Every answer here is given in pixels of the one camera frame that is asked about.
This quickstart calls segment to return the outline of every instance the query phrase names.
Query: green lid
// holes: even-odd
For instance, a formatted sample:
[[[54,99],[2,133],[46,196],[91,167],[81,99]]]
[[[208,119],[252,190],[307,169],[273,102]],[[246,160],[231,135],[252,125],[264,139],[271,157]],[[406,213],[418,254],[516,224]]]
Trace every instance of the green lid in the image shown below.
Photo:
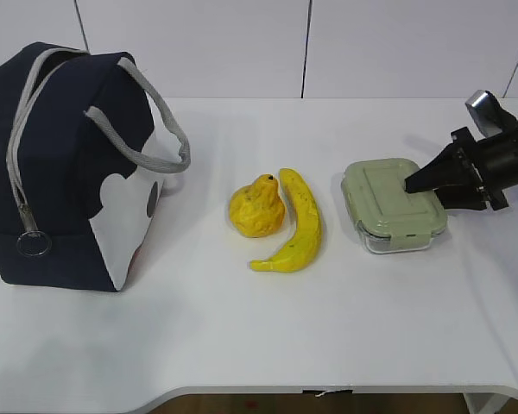
[[[345,170],[342,189],[353,222],[387,238],[392,250],[423,248],[447,225],[433,191],[405,192],[405,178],[418,170],[403,158],[357,162]]]

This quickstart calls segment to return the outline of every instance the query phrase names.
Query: metal ring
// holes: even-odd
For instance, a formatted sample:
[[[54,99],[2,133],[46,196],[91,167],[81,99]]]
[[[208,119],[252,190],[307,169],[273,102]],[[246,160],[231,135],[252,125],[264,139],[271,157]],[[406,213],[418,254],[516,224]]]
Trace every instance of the metal ring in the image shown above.
[[[42,249],[42,251],[36,252],[36,253],[24,251],[22,248],[22,242],[27,237],[30,237],[32,239],[34,239],[36,237],[44,237],[44,240],[46,240],[46,247],[44,247],[44,249]],[[49,235],[47,235],[46,233],[44,233],[43,231],[40,231],[40,230],[27,231],[17,238],[16,248],[17,248],[17,251],[19,252],[19,254],[21,254],[25,257],[42,257],[42,256],[48,254],[48,252],[52,248],[52,239],[50,239]]]

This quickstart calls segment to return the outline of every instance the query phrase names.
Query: lunch bag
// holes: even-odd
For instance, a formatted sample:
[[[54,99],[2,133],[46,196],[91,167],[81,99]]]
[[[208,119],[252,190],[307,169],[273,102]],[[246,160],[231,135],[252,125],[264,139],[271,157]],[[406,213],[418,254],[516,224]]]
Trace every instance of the lunch bag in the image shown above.
[[[165,160],[146,92],[180,142]],[[0,66],[0,275],[119,291],[184,132],[128,53],[34,43]]]

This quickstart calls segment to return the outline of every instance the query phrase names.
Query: pear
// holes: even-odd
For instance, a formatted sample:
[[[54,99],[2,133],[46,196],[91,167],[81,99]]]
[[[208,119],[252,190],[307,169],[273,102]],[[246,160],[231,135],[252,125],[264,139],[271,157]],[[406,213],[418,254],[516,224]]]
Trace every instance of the pear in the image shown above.
[[[272,235],[282,225],[286,207],[278,195],[278,181],[263,174],[232,196],[229,217],[246,237]]]

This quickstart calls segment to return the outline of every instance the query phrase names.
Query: yellow banana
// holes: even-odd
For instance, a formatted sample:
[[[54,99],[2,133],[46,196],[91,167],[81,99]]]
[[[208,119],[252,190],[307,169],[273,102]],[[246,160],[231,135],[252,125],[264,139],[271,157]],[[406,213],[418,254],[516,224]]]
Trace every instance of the yellow banana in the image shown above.
[[[272,257],[253,260],[250,267],[260,272],[295,272],[316,257],[322,240],[322,222],[314,197],[303,178],[294,170],[280,170],[281,186],[294,206],[297,225],[294,237]]]

